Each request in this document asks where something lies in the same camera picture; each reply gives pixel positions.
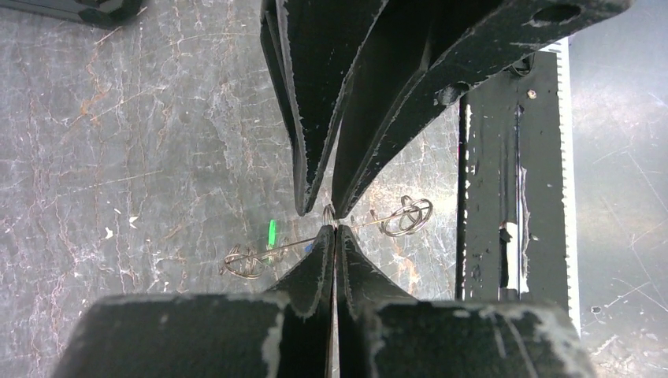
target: green object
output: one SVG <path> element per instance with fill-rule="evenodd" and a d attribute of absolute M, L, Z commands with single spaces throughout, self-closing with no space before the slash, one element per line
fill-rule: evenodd
<path fill-rule="evenodd" d="M 269 221 L 269 239 L 267 244 L 269 248 L 273 248 L 276 245 L 276 220 L 274 219 Z"/>

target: screw hole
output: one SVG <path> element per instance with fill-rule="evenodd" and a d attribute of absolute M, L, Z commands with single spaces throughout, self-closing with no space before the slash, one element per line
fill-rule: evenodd
<path fill-rule="evenodd" d="M 469 84 L 462 81 L 448 85 L 436 93 L 436 100 L 443 106 L 449 106 L 455 103 L 463 94 L 470 89 Z"/>
<path fill-rule="evenodd" d="M 566 24 L 580 16 L 581 12 L 582 9 L 579 6 L 571 4 L 548 6 L 533 15 L 531 25 L 541 28 L 548 25 Z"/>

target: white serrated edge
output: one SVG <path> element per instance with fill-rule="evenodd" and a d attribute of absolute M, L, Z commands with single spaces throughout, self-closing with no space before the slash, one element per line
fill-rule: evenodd
<path fill-rule="evenodd" d="M 570 93 L 568 37 L 542 49 L 557 54 L 559 82 L 559 129 L 562 137 L 563 204 L 566 225 L 566 274 L 568 315 L 580 335 L 580 283 L 577 274 L 577 229 L 575 220 L 575 178 L 573 176 L 573 107 Z"/>

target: spring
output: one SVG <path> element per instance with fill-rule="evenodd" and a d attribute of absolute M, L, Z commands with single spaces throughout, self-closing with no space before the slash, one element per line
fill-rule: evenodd
<path fill-rule="evenodd" d="M 433 210 L 434 205 L 428 199 L 423 198 L 413 201 L 411 197 L 403 195 L 401 197 L 401 207 L 389 217 L 379 218 L 374 210 L 370 210 L 369 212 L 371 213 L 373 221 L 351 228 L 358 229 L 378 224 L 378 230 L 391 238 L 396 238 L 402 235 L 413 235 L 425 226 L 429 218 L 432 216 Z M 389 226 L 395 219 L 399 219 L 399 221 L 396 222 L 396 230 L 393 230 Z M 323 224 L 331 224 L 334 226 L 339 224 L 339 222 L 335 220 L 334 208 L 332 205 L 327 205 L 323 210 L 322 222 Z M 294 243 L 287 243 L 288 241 L 284 239 L 283 243 L 287 244 L 260 253 L 258 253 L 252 246 L 247 247 L 244 253 L 239 252 L 241 246 L 236 244 L 229 251 L 228 255 L 225 256 L 225 259 L 223 259 L 223 265 L 221 266 L 219 273 L 223 274 L 227 270 L 235 276 L 249 280 L 259 278 L 267 266 L 272 266 L 283 261 L 283 258 L 290 247 L 310 243 L 314 240 L 315 238 L 310 238 L 299 240 Z"/>

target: scratched metal surface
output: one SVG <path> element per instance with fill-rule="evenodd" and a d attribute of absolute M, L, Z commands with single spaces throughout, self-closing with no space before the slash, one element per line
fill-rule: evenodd
<path fill-rule="evenodd" d="M 0 376 L 46 376 L 80 314 L 129 292 L 241 292 L 219 275 L 235 243 L 262 247 L 319 229 L 294 210 L 291 153 L 258 37 L 259 3 L 149 2 L 116 31 L 0 9 Z M 419 135 L 353 215 L 400 195 L 435 216 L 416 235 L 359 232 L 361 246 L 419 298 L 454 283 L 456 110 Z"/>
<path fill-rule="evenodd" d="M 668 376 L 668 2 L 572 38 L 581 334 L 600 376 Z"/>

